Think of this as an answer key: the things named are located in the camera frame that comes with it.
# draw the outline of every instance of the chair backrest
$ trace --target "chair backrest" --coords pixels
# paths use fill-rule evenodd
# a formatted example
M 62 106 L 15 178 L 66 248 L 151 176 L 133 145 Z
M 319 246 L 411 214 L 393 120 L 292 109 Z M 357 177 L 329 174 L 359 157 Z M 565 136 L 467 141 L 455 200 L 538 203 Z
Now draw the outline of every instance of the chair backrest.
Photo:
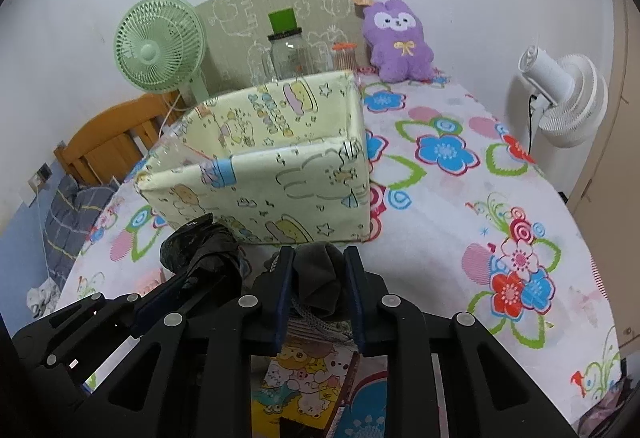
M 113 107 L 98 114 L 71 138 L 66 146 L 54 151 L 64 171 L 76 180 L 89 185 L 108 183 L 111 177 L 122 181 L 142 153 L 133 140 L 137 135 L 150 149 L 158 141 L 157 118 L 164 118 L 177 91 L 159 94 L 145 93 L 140 98 Z M 178 106 L 184 107 L 182 100 Z M 172 111 L 167 125 L 179 118 Z

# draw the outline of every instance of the yellow ribbon bow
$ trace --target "yellow ribbon bow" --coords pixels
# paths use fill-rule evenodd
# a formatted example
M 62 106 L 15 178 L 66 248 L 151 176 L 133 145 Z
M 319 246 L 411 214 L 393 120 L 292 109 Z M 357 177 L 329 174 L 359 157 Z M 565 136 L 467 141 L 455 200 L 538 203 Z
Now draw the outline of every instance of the yellow ribbon bow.
M 402 50 L 402 54 L 400 56 L 411 55 L 414 54 L 411 52 L 413 48 L 415 48 L 415 42 L 412 40 L 408 40 L 407 42 L 402 42 L 402 40 L 398 40 L 398 42 L 394 42 L 394 48 L 397 50 Z

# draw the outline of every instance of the yellow fabric box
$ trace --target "yellow fabric box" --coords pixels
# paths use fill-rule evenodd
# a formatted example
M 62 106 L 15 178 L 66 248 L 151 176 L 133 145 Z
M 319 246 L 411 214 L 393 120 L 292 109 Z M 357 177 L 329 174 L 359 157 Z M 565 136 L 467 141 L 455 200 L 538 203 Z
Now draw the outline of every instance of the yellow fabric box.
M 353 73 L 210 98 L 150 151 L 136 187 L 173 227 L 212 212 L 246 243 L 365 240 L 369 166 Z

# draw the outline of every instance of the green fan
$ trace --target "green fan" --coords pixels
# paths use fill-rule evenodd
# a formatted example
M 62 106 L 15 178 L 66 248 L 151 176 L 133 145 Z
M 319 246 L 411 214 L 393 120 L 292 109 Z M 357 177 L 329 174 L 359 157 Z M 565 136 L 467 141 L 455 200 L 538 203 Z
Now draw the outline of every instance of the green fan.
M 143 0 L 123 17 L 113 42 L 118 69 L 137 88 L 155 93 L 180 89 L 196 103 L 209 98 L 200 70 L 205 29 L 182 0 Z

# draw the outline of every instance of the purple plush bunny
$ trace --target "purple plush bunny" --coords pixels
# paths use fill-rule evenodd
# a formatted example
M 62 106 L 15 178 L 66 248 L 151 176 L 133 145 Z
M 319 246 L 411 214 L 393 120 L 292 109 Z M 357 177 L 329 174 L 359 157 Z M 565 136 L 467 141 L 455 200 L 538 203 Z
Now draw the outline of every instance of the purple plush bunny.
M 371 64 L 383 82 L 433 78 L 433 51 L 424 42 L 422 23 L 401 0 L 364 8 L 362 35 L 372 47 Z

